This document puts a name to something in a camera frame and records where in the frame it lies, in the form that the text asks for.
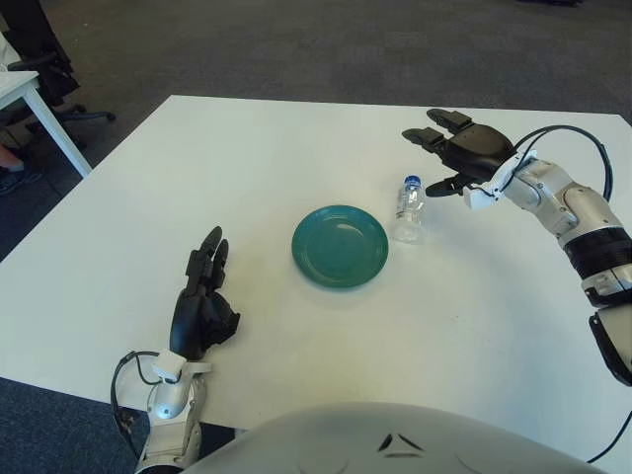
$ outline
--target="green ceramic plate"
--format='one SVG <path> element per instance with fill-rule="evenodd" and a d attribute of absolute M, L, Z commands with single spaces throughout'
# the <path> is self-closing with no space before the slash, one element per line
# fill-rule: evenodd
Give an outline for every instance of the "green ceramic plate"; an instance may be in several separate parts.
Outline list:
<path fill-rule="evenodd" d="M 369 281 L 382 270 L 388 239 L 370 214 L 349 205 L 330 205 L 298 224 L 292 256 L 312 281 L 330 288 L 349 288 Z"/>

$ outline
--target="white desk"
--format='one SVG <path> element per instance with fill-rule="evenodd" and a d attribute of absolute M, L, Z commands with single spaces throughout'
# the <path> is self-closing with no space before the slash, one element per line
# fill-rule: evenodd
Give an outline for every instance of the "white desk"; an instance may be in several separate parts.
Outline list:
<path fill-rule="evenodd" d="M 41 99 L 37 89 L 39 86 L 35 71 L 0 72 L 0 109 L 20 98 L 24 99 L 72 166 L 85 178 L 92 168 Z"/>
<path fill-rule="evenodd" d="M 517 140 L 551 123 L 607 146 L 612 207 L 632 228 L 632 132 L 617 116 L 462 110 Z M 386 227 L 405 175 L 451 172 L 401 137 L 423 108 L 171 97 L 0 266 L 0 375 L 108 401 L 131 349 L 168 343 L 190 249 L 216 224 L 231 245 L 222 289 L 242 313 L 209 359 L 206 422 L 251 428 L 352 400 L 464 414 L 587 458 L 619 429 L 632 392 L 606 369 L 580 280 L 536 219 L 505 201 L 478 213 L 427 201 L 429 242 L 391 244 L 373 281 L 328 291 L 290 255 L 295 225 L 326 204 Z M 593 146 L 560 132 L 540 157 L 602 187 Z M 135 368 L 120 399 L 144 407 Z M 630 433 L 603 459 L 630 466 Z"/>

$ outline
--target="wire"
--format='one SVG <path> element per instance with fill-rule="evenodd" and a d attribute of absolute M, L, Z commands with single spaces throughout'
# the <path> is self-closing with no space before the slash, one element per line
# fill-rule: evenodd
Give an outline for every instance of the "wire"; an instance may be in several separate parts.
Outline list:
<path fill-rule="evenodd" d="M 590 133 L 588 131 L 585 131 L 582 128 L 579 128 L 577 126 L 572 126 L 572 125 L 549 125 L 549 126 L 544 126 L 542 128 L 538 128 L 537 130 L 534 130 L 533 132 L 531 132 L 528 135 L 524 136 L 513 147 L 515 149 L 520 148 L 520 146 L 526 140 L 528 140 L 532 136 L 535 136 L 535 135 L 537 135 L 539 133 L 539 135 L 537 137 L 535 137 L 533 139 L 533 141 L 531 141 L 531 144 L 529 145 L 529 149 L 530 149 L 530 147 L 533 146 L 533 144 L 537 140 L 542 138 L 542 136 L 544 136 L 547 133 L 550 133 L 551 131 L 555 131 L 555 130 L 571 130 L 571 131 L 574 131 L 576 133 L 579 133 L 579 134 L 585 136 L 592 143 L 594 143 L 594 146 L 596 146 L 596 149 L 599 152 L 599 156 L 601 157 L 601 161 L 603 162 L 603 169 L 604 169 L 604 172 L 605 172 L 605 182 L 603 184 L 603 198 L 605 200 L 607 200 L 607 201 L 610 201 L 610 197 L 612 196 L 613 182 L 614 182 L 613 177 L 612 177 L 612 165 L 610 164 L 610 159 L 608 158 L 608 154 L 605 151 L 605 146 L 603 146 L 603 143 L 601 143 L 592 133 Z"/>
<path fill-rule="evenodd" d="M 136 368 L 138 369 L 138 375 L 140 375 L 140 379 L 143 381 L 145 385 L 158 385 L 161 380 L 156 380 L 155 382 L 150 382 L 145 378 L 142 373 L 142 368 L 140 368 L 140 357 L 139 356 L 158 356 L 158 353 L 151 353 L 150 351 L 141 351 L 139 353 L 134 353 L 134 358 L 136 359 Z"/>
<path fill-rule="evenodd" d="M 515 173 L 517 173 L 520 168 L 522 167 L 522 162 L 524 161 L 524 159 L 526 158 L 526 155 L 529 154 L 529 151 L 531 151 L 531 148 L 533 148 L 533 145 L 535 144 L 535 142 L 537 140 L 539 140 L 542 136 L 546 135 L 548 133 L 548 131 L 543 131 L 542 133 L 540 133 L 538 136 L 536 136 L 535 138 L 533 138 L 533 141 L 531 141 L 531 143 L 529 143 L 529 146 L 526 147 L 526 150 L 524 151 L 524 153 L 522 154 L 522 156 L 520 157 L 520 161 L 517 162 L 517 165 L 515 165 L 515 168 L 513 168 L 512 171 L 512 175 L 510 176 L 510 178 L 507 180 L 507 182 L 505 183 L 505 185 L 501 188 L 501 193 L 507 189 L 507 187 L 512 183 L 512 180 L 514 179 Z"/>
<path fill-rule="evenodd" d="M 630 420 L 632 420 L 632 411 L 629 413 L 628 418 L 625 419 L 625 422 L 623 422 L 623 426 L 621 427 L 621 430 L 619 430 L 619 433 L 616 434 L 616 436 L 612 440 L 612 443 L 609 444 L 606 449 L 600 452 L 593 459 L 589 459 L 588 461 L 586 461 L 586 463 L 593 464 L 595 461 L 602 459 L 621 439 L 621 437 L 623 436 L 623 432 L 625 432 L 625 429 L 628 428 L 628 425 L 630 424 Z"/>
<path fill-rule="evenodd" d="M 139 459 L 140 454 L 138 453 L 138 450 L 131 440 L 131 425 L 134 419 L 133 417 L 129 417 L 128 415 L 126 415 L 119 406 L 119 400 L 117 399 L 117 379 L 119 378 L 119 373 L 122 368 L 133 358 L 135 358 L 138 374 L 140 375 L 142 381 L 148 385 L 156 385 L 156 383 L 149 382 L 144 377 L 142 369 L 140 368 L 140 356 L 158 356 L 158 353 L 154 353 L 153 351 L 131 351 L 129 354 L 118 361 L 117 368 L 115 368 L 115 373 L 112 376 L 112 383 L 110 384 L 110 406 L 112 407 L 112 415 L 115 419 L 115 424 L 117 425 L 120 436 L 125 441 L 125 444 L 127 444 L 127 447 L 129 448 L 135 459 Z"/>
<path fill-rule="evenodd" d="M 468 186 L 468 188 L 470 190 L 476 190 L 476 191 L 480 191 L 482 192 L 484 195 L 489 196 L 490 198 L 495 198 L 496 195 L 493 195 L 492 193 L 488 193 L 487 191 L 485 191 L 483 188 L 479 187 L 479 186 Z"/>

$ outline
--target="robotic arm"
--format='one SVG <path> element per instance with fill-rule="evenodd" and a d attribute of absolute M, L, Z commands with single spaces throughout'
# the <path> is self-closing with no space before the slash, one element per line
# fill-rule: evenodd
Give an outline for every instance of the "robotic arm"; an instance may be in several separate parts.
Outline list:
<path fill-rule="evenodd" d="M 590 325 L 606 365 L 632 386 L 632 240 L 605 198 L 559 166 L 536 159 L 530 146 L 516 151 L 498 131 L 464 114 L 432 109 L 428 115 L 453 136 L 446 139 L 428 127 L 406 130 L 404 137 L 458 174 L 429 186 L 427 195 L 462 195 L 474 209 L 506 196 L 535 215 L 557 238 L 597 308 Z M 610 189 L 606 180 L 607 198 Z"/>

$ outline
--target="shoe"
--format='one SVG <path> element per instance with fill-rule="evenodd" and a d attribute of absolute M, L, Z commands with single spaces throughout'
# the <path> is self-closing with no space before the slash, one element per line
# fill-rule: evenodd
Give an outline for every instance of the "shoe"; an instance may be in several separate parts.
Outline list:
<path fill-rule="evenodd" d="M 26 163 L 21 171 L 9 171 L 0 167 L 0 196 L 13 192 L 21 185 L 34 183 L 39 178 L 41 172 L 32 170 Z"/>

